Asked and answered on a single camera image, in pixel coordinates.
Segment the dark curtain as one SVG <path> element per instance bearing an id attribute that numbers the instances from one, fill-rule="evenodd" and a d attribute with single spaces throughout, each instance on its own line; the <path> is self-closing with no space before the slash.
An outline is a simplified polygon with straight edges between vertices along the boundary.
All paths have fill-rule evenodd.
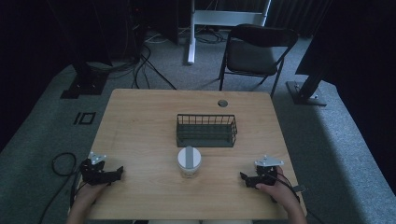
<path id="1" fill-rule="evenodd" d="M 336 87 L 396 194 L 396 0 L 332 0 L 297 73 Z"/>

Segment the white jar with grey lid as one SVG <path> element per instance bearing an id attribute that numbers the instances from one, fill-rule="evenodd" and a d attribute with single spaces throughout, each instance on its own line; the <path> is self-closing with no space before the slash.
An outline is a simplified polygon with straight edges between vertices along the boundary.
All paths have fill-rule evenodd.
<path id="1" fill-rule="evenodd" d="M 177 154 L 177 164 L 183 177 L 194 177 L 201 163 L 201 152 L 195 147 L 184 147 Z"/>

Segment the white desk frame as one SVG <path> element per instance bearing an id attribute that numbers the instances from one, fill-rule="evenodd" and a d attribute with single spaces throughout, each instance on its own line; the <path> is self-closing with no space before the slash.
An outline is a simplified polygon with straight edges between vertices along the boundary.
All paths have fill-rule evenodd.
<path id="1" fill-rule="evenodd" d="M 191 33 L 188 52 L 188 64 L 195 62 L 195 26 L 236 26 L 238 24 L 248 23 L 264 26 L 272 0 L 264 0 L 262 12 L 240 12 L 240 11 L 217 11 L 217 10 L 198 10 L 195 8 L 195 0 L 191 0 Z"/>

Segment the person's left hand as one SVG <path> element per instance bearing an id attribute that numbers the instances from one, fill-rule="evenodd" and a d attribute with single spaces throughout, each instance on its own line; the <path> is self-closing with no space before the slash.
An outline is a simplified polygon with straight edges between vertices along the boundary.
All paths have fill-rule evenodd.
<path id="1" fill-rule="evenodd" d="M 101 185 L 90 185 L 84 184 L 78 191 L 75 205 L 91 205 L 94 201 L 102 194 L 102 192 L 106 189 L 107 184 Z"/>

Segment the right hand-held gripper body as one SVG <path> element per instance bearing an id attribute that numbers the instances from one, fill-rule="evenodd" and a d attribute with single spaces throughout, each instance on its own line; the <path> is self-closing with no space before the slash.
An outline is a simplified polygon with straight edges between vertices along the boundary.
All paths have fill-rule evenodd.
<path id="1" fill-rule="evenodd" d="M 260 183 L 273 186 L 277 181 L 277 167 L 282 166 L 284 162 L 277 158 L 264 155 L 262 159 L 254 161 L 256 173 L 260 178 Z"/>

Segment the person's right hand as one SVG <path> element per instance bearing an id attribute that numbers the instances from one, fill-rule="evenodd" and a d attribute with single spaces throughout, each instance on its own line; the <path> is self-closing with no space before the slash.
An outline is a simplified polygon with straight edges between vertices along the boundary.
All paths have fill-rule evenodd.
<path id="1" fill-rule="evenodd" d="M 272 196 L 277 202 L 279 200 L 285 202 L 286 200 L 295 200 L 299 203 L 295 194 L 291 191 L 291 189 L 287 186 L 287 180 L 283 176 L 283 170 L 280 166 L 277 168 L 277 178 L 278 180 L 275 182 L 273 186 L 268 186 L 265 184 L 257 184 L 256 189 L 265 192 Z"/>

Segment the black folding chair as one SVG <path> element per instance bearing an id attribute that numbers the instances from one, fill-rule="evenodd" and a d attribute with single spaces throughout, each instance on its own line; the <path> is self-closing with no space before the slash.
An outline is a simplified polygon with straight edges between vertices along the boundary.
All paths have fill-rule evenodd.
<path id="1" fill-rule="evenodd" d="M 226 74 L 261 77 L 260 85 L 275 77 L 270 96 L 273 97 L 286 55 L 298 41 L 291 29 L 239 24 L 228 34 L 221 67 L 219 90 L 223 88 Z"/>

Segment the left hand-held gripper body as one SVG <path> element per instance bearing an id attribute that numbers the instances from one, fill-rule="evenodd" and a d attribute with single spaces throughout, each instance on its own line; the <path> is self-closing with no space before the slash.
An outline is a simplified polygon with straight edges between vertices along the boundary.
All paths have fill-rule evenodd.
<path id="1" fill-rule="evenodd" d="M 88 158 L 79 166 L 82 180 L 92 186 L 108 183 L 109 180 L 104 171 L 105 160 L 106 155 L 96 154 L 91 151 Z"/>

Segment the black stand base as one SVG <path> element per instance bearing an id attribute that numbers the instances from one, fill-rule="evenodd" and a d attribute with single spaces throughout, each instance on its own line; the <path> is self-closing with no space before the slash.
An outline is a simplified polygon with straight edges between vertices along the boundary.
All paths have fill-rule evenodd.
<path id="1" fill-rule="evenodd" d="M 67 90 L 61 94 L 61 99 L 77 99 L 80 95 L 101 95 L 106 85 L 109 73 L 93 70 L 84 61 L 72 62 L 76 76 Z"/>

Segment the metal stand base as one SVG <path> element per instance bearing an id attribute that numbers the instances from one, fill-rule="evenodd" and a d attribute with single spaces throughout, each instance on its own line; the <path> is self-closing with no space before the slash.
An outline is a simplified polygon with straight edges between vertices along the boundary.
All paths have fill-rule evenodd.
<path id="1" fill-rule="evenodd" d="M 305 82 L 287 81 L 290 96 L 296 105 L 326 106 L 327 103 L 318 89 L 322 75 L 309 76 Z"/>

